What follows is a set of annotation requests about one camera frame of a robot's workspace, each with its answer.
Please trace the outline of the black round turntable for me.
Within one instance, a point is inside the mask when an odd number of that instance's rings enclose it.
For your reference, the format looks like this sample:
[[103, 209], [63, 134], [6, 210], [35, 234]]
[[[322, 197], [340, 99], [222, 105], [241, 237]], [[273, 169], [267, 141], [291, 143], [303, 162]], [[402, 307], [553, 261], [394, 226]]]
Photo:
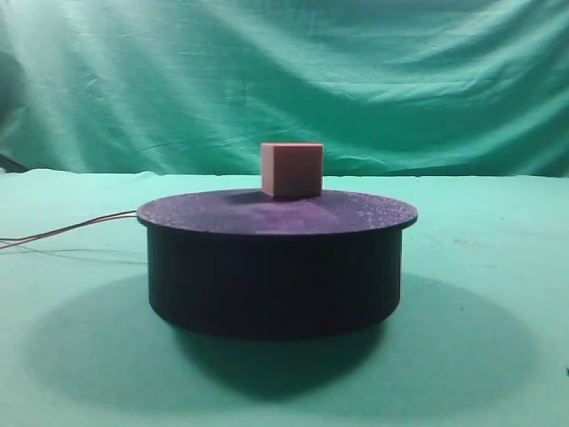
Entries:
[[200, 334], [299, 341], [374, 326], [397, 309], [403, 233], [418, 211], [359, 192], [228, 189], [159, 198], [136, 216], [157, 316]]

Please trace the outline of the pink cube block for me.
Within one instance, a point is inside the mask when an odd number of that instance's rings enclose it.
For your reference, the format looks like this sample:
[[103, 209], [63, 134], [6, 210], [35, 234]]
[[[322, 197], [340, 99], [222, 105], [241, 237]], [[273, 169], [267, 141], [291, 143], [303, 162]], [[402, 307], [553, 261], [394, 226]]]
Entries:
[[261, 190], [277, 198], [319, 196], [324, 146], [316, 143], [262, 143]]

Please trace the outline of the green table cloth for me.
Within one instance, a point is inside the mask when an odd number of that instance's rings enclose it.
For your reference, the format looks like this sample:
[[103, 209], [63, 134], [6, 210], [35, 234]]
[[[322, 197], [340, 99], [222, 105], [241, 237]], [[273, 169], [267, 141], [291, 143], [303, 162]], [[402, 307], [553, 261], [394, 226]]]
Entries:
[[1, 252], [4, 426], [565, 426], [568, 181], [328, 177], [416, 205], [402, 301], [318, 342], [186, 334], [133, 218]]

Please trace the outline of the green backdrop cloth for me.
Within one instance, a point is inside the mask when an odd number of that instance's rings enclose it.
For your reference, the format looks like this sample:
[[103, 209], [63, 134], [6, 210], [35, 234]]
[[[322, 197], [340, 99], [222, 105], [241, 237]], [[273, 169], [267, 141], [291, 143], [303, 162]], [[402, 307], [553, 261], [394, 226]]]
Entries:
[[565, 1], [4, 1], [1, 154], [75, 173], [568, 174]]

